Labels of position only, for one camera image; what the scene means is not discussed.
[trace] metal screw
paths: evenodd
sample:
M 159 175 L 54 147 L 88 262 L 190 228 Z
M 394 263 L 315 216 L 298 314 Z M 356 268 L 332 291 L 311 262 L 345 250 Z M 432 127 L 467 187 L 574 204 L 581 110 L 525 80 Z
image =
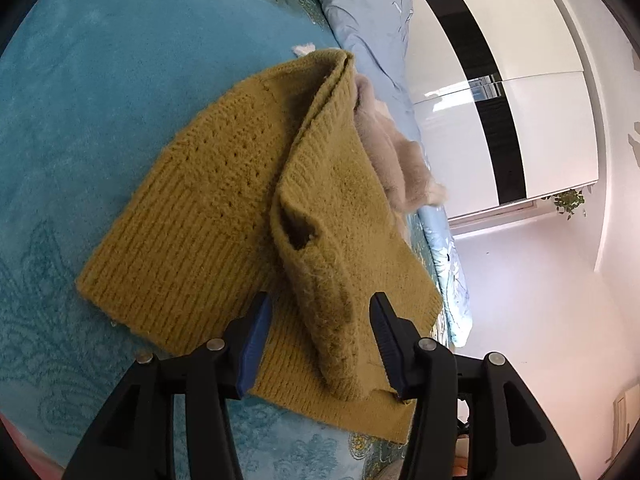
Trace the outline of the metal screw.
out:
M 154 360 L 154 355 L 149 350 L 143 350 L 136 354 L 136 362 L 139 365 L 148 365 Z
M 500 354 L 499 352 L 491 352 L 489 354 L 489 362 L 492 365 L 502 366 L 503 364 L 505 364 L 505 362 L 507 362 L 507 359 L 505 359 L 504 355 Z
M 422 339 L 420 339 L 420 341 L 418 341 L 418 346 L 422 350 L 426 350 L 427 352 L 432 352 L 438 347 L 438 343 L 436 343 L 430 337 L 423 337 Z
M 215 338 L 207 341 L 207 350 L 217 352 L 225 347 L 225 341 L 223 339 Z

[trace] white wall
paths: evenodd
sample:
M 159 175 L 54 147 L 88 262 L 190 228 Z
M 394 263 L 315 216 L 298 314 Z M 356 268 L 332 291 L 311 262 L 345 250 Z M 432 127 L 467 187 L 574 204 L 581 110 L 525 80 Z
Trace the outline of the white wall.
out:
M 503 352 L 591 480 L 611 452 L 613 400 L 640 374 L 640 72 L 601 0 L 557 3 L 580 35 L 600 182 L 586 194 L 586 218 L 542 217 L 457 241 L 474 314 L 460 353 Z
M 634 63 L 631 44 L 601 0 L 564 1 L 591 58 L 606 133 L 598 146 L 606 158 L 604 185 L 586 203 L 588 214 L 592 208 L 596 215 L 576 222 L 569 234 L 576 236 L 580 248 L 593 246 L 604 207 L 595 267 L 620 308 L 640 369 L 640 132 L 634 129 L 640 121 L 640 62 L 636 58 Z
M 474 314 L 459 353 L 503 352 L 591 480 L 611 453 L 613 400 L 638 372 L 614 300 L 564 224 L 551 216 L 457 241 Z

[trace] bed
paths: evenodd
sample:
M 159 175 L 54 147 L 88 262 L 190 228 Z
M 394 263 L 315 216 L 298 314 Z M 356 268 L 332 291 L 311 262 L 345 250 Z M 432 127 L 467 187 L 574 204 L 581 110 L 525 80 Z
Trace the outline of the bed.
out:
M 295 45 L 348 47 L 337 29 L 318 0 L 40 0 L 2 54 L 0 411 L 59 463 L 148 348 L 76 294 L 91 250 L 198 110 L 291 59 Z M 400 108 L 390 109 L 395 116 Z M 450 344 L 450 313 L 464 287 L 438 211 L 408 224 L 445 299 L 435 335 Z M 255 397 L 229 410 L 248 479 L 369 479 L 404 453 Z M 177 416 L 180 478 L 183 422 Z

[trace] pink fabric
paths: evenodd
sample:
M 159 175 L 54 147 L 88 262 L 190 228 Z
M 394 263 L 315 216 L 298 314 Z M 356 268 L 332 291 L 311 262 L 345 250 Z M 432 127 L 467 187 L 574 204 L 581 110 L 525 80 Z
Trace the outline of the pink fabric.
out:
M 377 101 L 368 78 L 356 74 L 355 85 L 358 102 L 353 120 L 391 209 L 404 215 L 425 205 L 442 204 L 446 190 L 431 175 L 420 144 L 396 129 L 386 115 L 386 105 Z
M 14 440 L 15 445 L 42 480 L 60 480 L 62 478 L 64 470 L 58 464 L 53 462 L 52 459 L 27 440 L 1 413 L 0 419 L 8 431 L 9 436 Z

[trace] black stripe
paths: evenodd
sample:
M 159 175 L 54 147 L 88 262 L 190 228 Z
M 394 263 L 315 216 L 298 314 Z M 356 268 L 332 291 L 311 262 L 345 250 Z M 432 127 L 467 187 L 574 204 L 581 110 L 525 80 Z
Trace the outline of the black stripe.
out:
M 464 0 L 426 0 L 453 47 L 468 80 L 492 76 L 501 81 L 494 55 Z M 527 197 L 518 134 L 504 96 L 476 101 L 494 168 L 500 204 Z

